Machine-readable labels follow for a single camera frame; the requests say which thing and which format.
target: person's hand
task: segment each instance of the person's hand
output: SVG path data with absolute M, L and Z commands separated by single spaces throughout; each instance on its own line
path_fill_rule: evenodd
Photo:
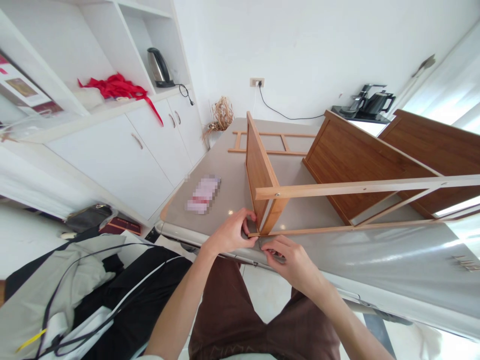
M 263 244 L 261 249 L 266 255 L 268 265 L 308 298 L 313 300 L 326 296 L 330 291 L 331 284 L 310 260 L 303 246 L 288 237 L 278 235 Z M 285 262 L 276 260 L 273 253 L 285 258 Z
M 221 253 L 231 253 L 237 249 L 253 248 L 258 236 L 244 239 L 241 231 L 246 235 L 250 233 L 247 226 L 247 216 L 253 221 L 257 220 L 257 216 L 251 210 L 246 208 L 232 214 L 225 222 L 215 231 L 215 233 L 208 238 L 202 245 L 202 249 L 208 249 L 215 255 Z

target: dried plant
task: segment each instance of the dried plant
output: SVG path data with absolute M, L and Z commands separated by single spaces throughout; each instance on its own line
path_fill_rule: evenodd
M 225 131 L 235 120 L 232 103 L 228 97 L 222 96 L 218 102 L 211 106 L 211 117 L 213 121 L 208 124 L 203 132 L 205 141 L 212 132 Z

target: handbag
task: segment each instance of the handbag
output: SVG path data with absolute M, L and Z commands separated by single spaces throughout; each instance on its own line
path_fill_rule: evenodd
M 76 233 L 82 233 L 88 229 L 100 225 L 105 219 L 111 217 L 112 209 L 108 205 L 97 204 L 70 214 L 65 219 L 65 225 Z

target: red ribbon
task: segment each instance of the red ribbon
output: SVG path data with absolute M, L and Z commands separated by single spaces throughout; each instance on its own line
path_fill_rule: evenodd
M 152 100 L 147 97 L 147 91 L 143 87 L 125 80 L 119 72 L 110 76 L 107 80 L 96 80 L 92 77 L 87 85 L 82 85 L 80 80 L 78 80 L 78 84 L 81 88 L 97 88 L 105 99 L 118 97 L 134 98 L 136 100 L 145 99 L 160 121 L 161 126 L 164 126 L 164 122 L 152 103 Z

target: brown pants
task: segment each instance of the brown pants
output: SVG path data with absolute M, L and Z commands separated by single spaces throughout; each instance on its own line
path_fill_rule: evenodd
M 293 288 L 281 313 L 265 324 L 254 310 L 239 265 L 216 258 L 193 325 L 190 359 L 266 353 L 277 359 L 340 360 L 339 347 L 330 320 Z

